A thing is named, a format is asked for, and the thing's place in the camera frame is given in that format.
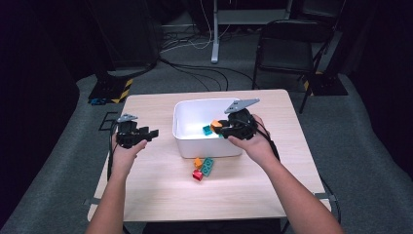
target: black chair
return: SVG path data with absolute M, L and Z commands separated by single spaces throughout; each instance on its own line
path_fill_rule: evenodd
M 252 80 L 255 89 L 258 70 L 289 73 L 307 78 L 309 87 L 299 112 L 311 94 L 311 79 L 316 74 L 322 52 L 333 35 L 332 28 L 319 21 L 281 19 L 267 23 L 261 31 L 256 50 Z M 313 56 L 313 44 L 321 43 Z
M 299 19 L 327 23 L 335 32 L 346 0 L 297 0 L 296 15 Z

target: white plastic container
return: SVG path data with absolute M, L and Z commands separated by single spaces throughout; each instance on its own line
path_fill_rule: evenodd
M 227 120 L 224 111 L 238 98 L 193 99 L 179 102 L 173 111 L 173 136 L 183 158 L 227 157 L 243 151 L 216 133 L 206 136 L 203 127 Z

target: lego brick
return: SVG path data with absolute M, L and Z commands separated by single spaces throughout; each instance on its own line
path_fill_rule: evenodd
M 196 169 L 194 170 L 194 172 L 192 172 L 192 177 L 201 181 L 201 179 L 203 179 L 203 173 Z
M 204 176 L 208 177 L 210 174 L 210 171 L 212 170 L 212 165 L 213 165 L 213 159 L 211 158 L 205 158 L 203 162 L 203 166 L 201 167 L 201 172 L 203 173 Z
M 209 125 L 203 127 L 203 131 L 204 131 L 204 134 L 205 134 L 206 136 L 212 134 L 212 130 L 210 129 L 210 126 L 209 126 Z
M 214 131 L 216 134 L 219 133 L 219 131 L 222 129 L 222 124 L 219 123 L 219 121 L 217 120 L 213 120 L 210 125 L 209 128 Z
M 203 161 L 200 158 L 196 158 L 194 160 L 194 166 L 199 170 L 203 166 Z

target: wooden tabletop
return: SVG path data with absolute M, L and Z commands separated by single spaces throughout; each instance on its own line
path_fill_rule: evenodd
M 288 93 L 284 90 L 139 95 L 128 97 L 123 113 L 138 116 L 137 126 L 159 130 L 136 158 L 127 180 L 124 221 L 179 221 L 283 217 L 285 212 L 263 170 L 243 151 L 241 156 L 214 158 L 209 177 L 192 178 L 194 160 L 179 155 L 172 135 L 175 105 L 202 98 L 260 98 L 248 107 L 260 116 L 282 163 L 311 192 L 323 193 L 307 141 Z M 107 162 L 97 185 L 106 185 Z M 321 200 L 330 210 L 327 200 Z M 88 214 L 90 220 L 96 205 Z

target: hand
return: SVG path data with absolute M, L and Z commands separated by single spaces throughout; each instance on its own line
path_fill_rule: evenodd
M 137 153 L 144 149 L 148 141 L 146 139 L 142 140 L 137 145 L 132 148 L 124 148 L 120 145 L 116 145 L 116 134 L 112 137 L 112 149 L 113 152 L 113 165 L 112 165 L 112 176 L 128 176 L 131 171 L 131 166 L 133 165 L 134 159 L 137 157 Z
M 263 128 L 264 123 L 262 122 L 262 119 L 254 114 L 252 116 L 258 123 L 258 130 L 265 134 L 266 132 Z M 257 133 L 249 140 L 238 139 L 234 136 L 228 136 L 228 139 L 234 145 L 245 150 L 248 156 L 261 167 L 274 161 L 278 162 L 270 143 L 260 133 Z

